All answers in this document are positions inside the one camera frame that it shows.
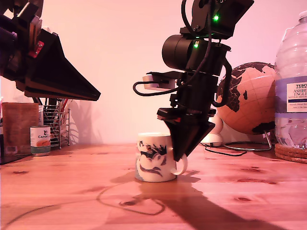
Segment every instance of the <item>water bottle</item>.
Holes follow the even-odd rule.
[[[275,134],[283,146],[307,148],[307,11],[286,30],[276,55]]]

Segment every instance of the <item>wooden table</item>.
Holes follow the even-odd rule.
[[[307,229],[307,165],[198,146],[165,183],[134,179],[135,145],[71,146],[1,167],[2,230]]]

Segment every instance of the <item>cable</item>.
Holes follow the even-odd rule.
[[[232,79],[232,67],[227,61],[227,59],[224,59],[223,63],[225,69],[226,69],[226,75],[225,75],[225,83],[224,83],[224,89],[223,89],[223,96],[222,96],[222,101],[220,103],[213,101],[212,105],[215,106],[216,108],[222,107],[227,104],[228,100],[228,95],[229,95],[229,86],[230,86],[230,81]]]
[[[222,154],[222,155],[226,155],[226,156],[231,156],[231,157],[240,157],[240,156],[244,155],[245,153],[247,153],[247,151],[244,151],[244,152],[242,152],[240,154],[233,155],[233,154],[228,154],[228,153],[224,153],[224,152],[217,152],[217,151],[209,150],[209,149],[207,149],[207,147],[211,147],[212,148],[212,146],[207,145],[207,144],[202,144],[201,143],[201,145],[203,145],[205,147],[205,150],[207,150],[209,152],[213,152],[213,153],[217,153],[217,154]]]
[[[209,4],[209,8],[211,9],[211,0],[209,0],[208,4]],[[192,82],[195,79],[195,77],[197,76],[197,74],[201,71],[201,68],[203,67],[205,62],[207,61],[209,53],[210,53],[210,50],[211,50],[212,31],[211,31],[211,20],[209,20],[210,18],[211,18],[211,10],[208,11],[208,21],[207,21],[207,24],[208,24],[209,41],[208,41],[208,44],[207,44],[207,50],[206,50],[205,56],[204,56],[203,60],[201,61],[200,65],[198,66],[198,68],[196,69],[196,71],[194,72],[193,76],[187,82],[185,82],[183,85],[178,86],[177,88],[174,88],[174,89],[168,90],[168,91],[164,91],[164,92],[142,93],[142,92],[139,92],[136,89],[137,85],[139,85],[139,84],[157,83],[157,82],[156,81],[155,82],[147,81],[147,83],[146,83],[146,81],[138,81],[138,82],[134,83],[133,91],[137,95],[143,96],[143,97],[157,96],[157,95],[168,94],[168,93],[171,93],[171,92],[176,92],[179,89],[181,89],[183,87],[186,87],[190,82]]]
[[[187,2],[187,0],[182,0],[182,3],[181,3],[181,16],[182,16],[182,20],[184,22],[184,25],[186,26],[186,28],[190,32],[190,34],[192,36],[194,36],[194,37],[199,37],[197,35],[197,33],[194,32],[194,30],[192,29],[191,25],[188,22],[187,15],[186,15],[186,2]]]

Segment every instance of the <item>mug handle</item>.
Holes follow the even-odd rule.
[[[183,154],[181,159],[182,159],[182,162],[183,162],[183,169],[181,171],[178,171],[175,168],[171,169],[171,173],[176,175],[176,176],[183,174],[187,170],[187,167],[188,167],[188,158],[187,158],[186,154]]]

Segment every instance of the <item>ceramic mug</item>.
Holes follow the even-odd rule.
[[[178,171],[169,134],[140,133],[137,140],[135,177],[146,182],[165,182],[187,170],[188,159],[182,157],[183,168]]]

